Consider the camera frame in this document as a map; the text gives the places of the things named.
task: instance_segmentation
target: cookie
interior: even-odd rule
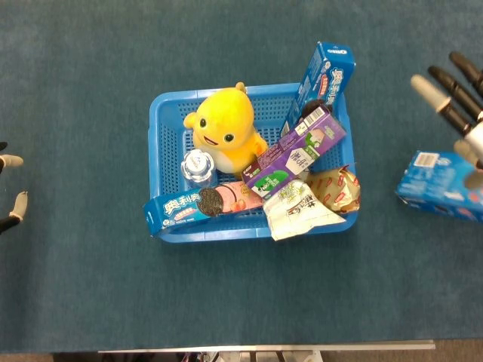
[[[198,209],[207,216],[218,216],[223,212],[223,199],[215,189],[202,189],[199,192],[201,201],[198,201]]]

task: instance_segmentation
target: oreo cookie image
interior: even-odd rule
[[[223,212],[223,199],[216,189],[202,189],[199,192],[202,199],[196,204],[198,209],[206,216],[218,216]]]
[[[310,100],[302,109],[300,118],[306,118],[310,113],[314,112],[319,106],[326,106],[324,100]],[[332,113],[332,105],[326,106],[330,113]]]

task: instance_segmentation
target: white snack bag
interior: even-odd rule
[[[317,200],[304,181],[294,179],[263,204],[273,240],[305,234],[316,226],[345,222]]]

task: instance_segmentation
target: box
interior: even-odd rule
[[[325,107],[318,107],[241,174],[264,200],[271,198],[346,135]]]
[[[188,226],[215,216],[229,215],[261,207],[260,196],[242,181],[221,183],[214,187],[159,195],[144,205],[144,215],[151,235],[165,229]]]
[[[418,151],[396,194],[421,210],[482,222],[482,186],[483,173],[459,155]]]
[[[326,106],[333,104],[349,82],[354,68],[354,56],[349,47],[319,41],[285,117],[281,135],[295,128],[309,101],[323,100]]]

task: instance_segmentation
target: floor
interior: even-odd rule
[[[435,351],[345,351],[323,352],[324,362],[481,362],[483,339],[447,340],[436,342]],[[97,354],[4,354],[0,362],[97,362]]]

